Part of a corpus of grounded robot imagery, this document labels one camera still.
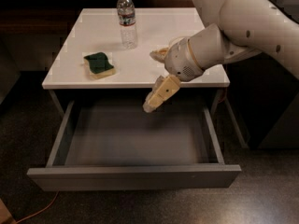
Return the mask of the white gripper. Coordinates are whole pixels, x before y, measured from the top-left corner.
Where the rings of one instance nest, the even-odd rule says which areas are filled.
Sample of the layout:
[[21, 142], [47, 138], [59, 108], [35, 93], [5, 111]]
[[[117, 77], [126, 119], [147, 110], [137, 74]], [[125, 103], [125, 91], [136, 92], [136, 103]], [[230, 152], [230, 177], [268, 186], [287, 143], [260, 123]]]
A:
[[157, 78], [143, 104], [146, 113], [153, 112], [172, 97], [180, 89], [180, 81], [189, 82], [204, 74], [206, 69], [199, 63], [197, 47], [196, 37], [192, 36], [179, 40], [170, 49], [157, 49], [149, 54], [154, 61], [164, 63], [171, 75]]

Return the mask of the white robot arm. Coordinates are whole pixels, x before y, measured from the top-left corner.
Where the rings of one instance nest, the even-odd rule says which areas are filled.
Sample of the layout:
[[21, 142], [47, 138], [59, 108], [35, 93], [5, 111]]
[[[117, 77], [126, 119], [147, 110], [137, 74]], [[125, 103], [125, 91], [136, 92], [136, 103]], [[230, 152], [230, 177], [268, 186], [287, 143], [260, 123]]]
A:
[[217, 64], [236, 63], [263, 52], [299, 77], [299, 25], [269, 0], [226, 0], [218, 21], [199, 33], [184, 37], [161, 55], [167, 77], [158, 77], [143, 109], [150, 113], [180, 88]]

